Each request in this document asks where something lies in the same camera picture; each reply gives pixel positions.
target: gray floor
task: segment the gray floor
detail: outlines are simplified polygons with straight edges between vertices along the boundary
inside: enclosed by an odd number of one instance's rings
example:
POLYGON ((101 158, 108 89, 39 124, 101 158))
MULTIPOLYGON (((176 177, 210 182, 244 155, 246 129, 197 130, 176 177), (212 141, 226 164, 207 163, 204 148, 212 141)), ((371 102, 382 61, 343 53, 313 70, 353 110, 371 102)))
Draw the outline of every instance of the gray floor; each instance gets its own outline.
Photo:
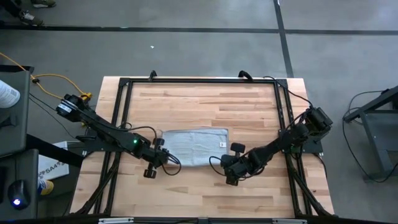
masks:
MULTIPOLYGON (((279 2, 286 29, 398 29, 394 0, 279 2)), ((58 0, 56 8, 31 12, 57 25, 278 28, 271 0, 58 0)), ((64 74, 95 96, 105 75, 148 75, 151 70, 160 76, 235 77, 240 70, 255 77, 287 76, 279 34, 20 30, 0 34, 1 52, 34 66, 35 74, 64 74)), ((398 36, 287 35, 294 76, 305 79, 310 100, 335 122, 323 145, 331 199, 341 217, 398 220, 398 178, 383 184, 363 182, 341 132, 341 118, 353 95, 397 85, 397 42, 398 36)), ((42 84, 59 95, 76 93, 56 78, 43 78, 42 84)), ((58 103, 34 86, 32 93, 52 106, 58 103)), ((376 96, 361 96, 354 104, 376 96)), ((83 132, 79 123, 60 120, 71 133, 83 132)), ((29 132, 50 142, 72 140, 36 105, 30 105, 29 132)), ((365 169, 376 170, 362 127, 350 124, 346 132, 365 169)))

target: cloth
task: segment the cloth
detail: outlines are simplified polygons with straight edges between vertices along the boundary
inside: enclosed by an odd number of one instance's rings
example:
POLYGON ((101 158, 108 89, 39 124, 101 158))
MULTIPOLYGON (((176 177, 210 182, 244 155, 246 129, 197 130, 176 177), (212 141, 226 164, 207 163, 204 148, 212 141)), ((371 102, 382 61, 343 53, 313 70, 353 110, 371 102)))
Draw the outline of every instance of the cloth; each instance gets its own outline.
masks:
POLYGON ((18 17, 21 11, 11 0, 0 0, 0 6, 14 17, 18 17))
MULTIPOLYGON (((180 160, 182 166, 208 166, 210 156, 221 158, 223 154, 228 153, 227 129, 166 131, 163 133, 163 139, 164 147, 180 160)), ((211 163, 218 165, 220 161, 213 159, 211 163)))

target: white bottle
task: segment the white bottle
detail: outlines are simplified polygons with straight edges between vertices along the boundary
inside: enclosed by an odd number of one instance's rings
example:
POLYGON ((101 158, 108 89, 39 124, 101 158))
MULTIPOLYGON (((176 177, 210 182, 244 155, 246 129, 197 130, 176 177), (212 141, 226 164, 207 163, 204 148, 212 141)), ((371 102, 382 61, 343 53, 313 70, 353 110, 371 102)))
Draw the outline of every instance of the white bottle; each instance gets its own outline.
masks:
POLYGON ((14 106, 21 94, 18 90, 0 80, 0 108, 10 108, 14 106))

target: wooden table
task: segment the wooden table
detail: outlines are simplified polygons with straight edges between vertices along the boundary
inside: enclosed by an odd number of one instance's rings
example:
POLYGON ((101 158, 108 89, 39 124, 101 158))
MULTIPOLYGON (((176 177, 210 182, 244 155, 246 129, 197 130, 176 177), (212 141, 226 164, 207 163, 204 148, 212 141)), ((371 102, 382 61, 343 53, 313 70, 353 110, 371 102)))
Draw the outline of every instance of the wooden table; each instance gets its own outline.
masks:
MULTIPOLYGON (((120 77, 104 77, 96 112, 111 121, 120 77)), ((289 90, 307 97, 303 79, 287 79, 289 90)), ((294 115, 307 103, 290 95, 294 115)), ((123 111, 122 103, 119 121, 123 111)), ((157 130, 221 127, 229 130, 229 143, 240 142, 246 149, 263 146, 277 137, 280 129, 272 85, 136 83, 128 122, 133 126, 152 126, 157 130)), ((150 131, 139 131, 148 139, 150 131)), ((93 153, 81 167, 71 212, 88 200, 98 185, 103 152, 93 153)), ((319 202, 333 213, 323 166, 314 155, 304 154, 307 184, 319 202)), ((225 184, 225 177, 209 166, 183 167, 176 176, 157 170, 156 179, 144 178, 147 162, 123 154, 114 195, 112 216, 131 217, 293 217, 289 181, 284 156, 278 153, 264 172, 241 181, 225 184)), ((106 205, 105 189, 102 206, 106 205)), ((304 211, 302 193, 298 190, 304 211)))

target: blue light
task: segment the blue light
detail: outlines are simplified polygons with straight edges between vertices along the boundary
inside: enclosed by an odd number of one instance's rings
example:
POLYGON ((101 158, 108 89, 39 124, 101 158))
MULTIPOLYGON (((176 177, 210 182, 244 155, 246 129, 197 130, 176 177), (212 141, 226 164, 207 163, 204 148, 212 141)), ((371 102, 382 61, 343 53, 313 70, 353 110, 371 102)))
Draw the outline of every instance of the blue light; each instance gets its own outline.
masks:
POLYGON ((19 204, 21 203, 21 201, 20 201, 19 199, 15 199, 15 200, 13 201, 13 203, 14 203, 14 205, 19 205, 19 204))

